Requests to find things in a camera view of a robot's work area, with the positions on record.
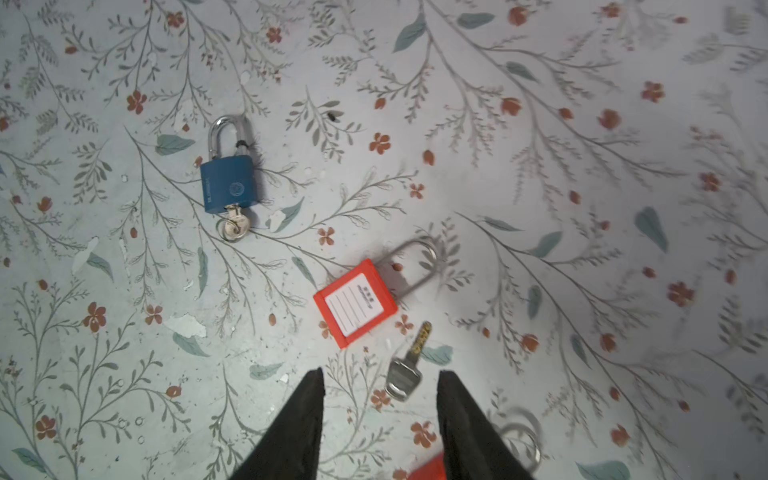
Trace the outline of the red padlock with property label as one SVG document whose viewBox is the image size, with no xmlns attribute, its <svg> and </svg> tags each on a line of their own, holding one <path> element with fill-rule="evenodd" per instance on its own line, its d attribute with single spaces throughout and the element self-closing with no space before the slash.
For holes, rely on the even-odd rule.
<svg viewBox="0 0 768 480">
<path fill-rule="evenodd" d="M 389 287 L 380 273 L 398 252 L 419 246 L 427 253 L 426 274 L 402 289 Z M 356 267 L 313 295 L 329 335 L 344 350 L 398 311 L 398 302 L 429 282 L 440 263 L 435 240 L 429 236 L 410 239 L 374 261 Z"/>
</svg>

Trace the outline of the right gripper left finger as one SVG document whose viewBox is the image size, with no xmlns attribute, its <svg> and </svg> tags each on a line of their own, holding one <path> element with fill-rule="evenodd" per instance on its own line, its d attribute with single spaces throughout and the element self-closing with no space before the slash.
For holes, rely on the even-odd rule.
<svg viewBox="0 0 768 480">
<path fill-rule="evenodd" d="M 324 397 L 323 370 L 308 371 L 231 477 L 235 480 L 315 480 L 323 433 Z"/>
</svg>

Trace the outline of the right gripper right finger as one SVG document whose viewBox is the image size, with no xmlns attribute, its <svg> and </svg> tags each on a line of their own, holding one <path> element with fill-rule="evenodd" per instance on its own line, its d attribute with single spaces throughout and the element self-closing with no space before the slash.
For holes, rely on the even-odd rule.
<svg viewBox="0 0 768 480">
<path fill-rule="evenodd" d="M 448 480 L 533 479 L 455 372 L 439 373 L 436 407 Z"/>
</svg>

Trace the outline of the red padlock with warning label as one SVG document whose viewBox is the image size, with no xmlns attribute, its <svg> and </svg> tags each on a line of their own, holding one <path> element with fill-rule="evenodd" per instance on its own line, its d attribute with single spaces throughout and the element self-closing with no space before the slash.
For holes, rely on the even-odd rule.
<svg viewBox="0 0 768 480">
<path fill-rule="evenodd" d="M 532 479 L 544 454 L 534 421 L 496 424 L 479 410 L 441 414 L 441 453 L 409 479 Z"/>
</svg>

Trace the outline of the blue padlock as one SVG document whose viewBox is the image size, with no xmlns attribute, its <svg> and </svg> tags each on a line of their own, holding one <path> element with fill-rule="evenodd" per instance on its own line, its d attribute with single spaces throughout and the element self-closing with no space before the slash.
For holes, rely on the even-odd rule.
<svg viewBox="0 0 768 480">
<path fill-rule="evenodd" d="M 235 130 L 234 154 L 224 156 L 221 133 Z M 224 115 L 215 120 L 208 133 L 209 160 L 200 165 L 203 206 L 209 214 L 228 208 L 247 208 L 258 202 L 254 161 L 246 139 L 242 116 Z"/>
</svg>

